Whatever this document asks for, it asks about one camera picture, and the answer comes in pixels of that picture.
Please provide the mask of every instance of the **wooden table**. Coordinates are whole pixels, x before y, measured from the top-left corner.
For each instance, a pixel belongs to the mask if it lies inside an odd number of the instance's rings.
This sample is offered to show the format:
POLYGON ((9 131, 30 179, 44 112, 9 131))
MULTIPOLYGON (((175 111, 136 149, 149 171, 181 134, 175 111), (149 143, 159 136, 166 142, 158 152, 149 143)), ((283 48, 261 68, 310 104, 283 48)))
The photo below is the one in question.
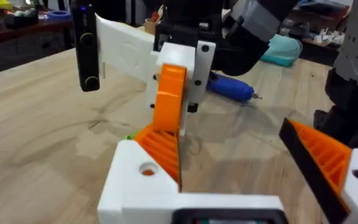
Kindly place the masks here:
MULTIPOLYGON (((291 223, 321 212, 282 144, 284 117, 305 124, 332 103, 329 67, 259 62, 239 77, 262 100, 238 105, 206 94, 181 151, 187 192, 279 195, 291 223)), ((0 223, 97 223, 96 206, 117 142, 152 119, 145 84, 112 68, 83 93, 74 50, 0 72, 0 223)))

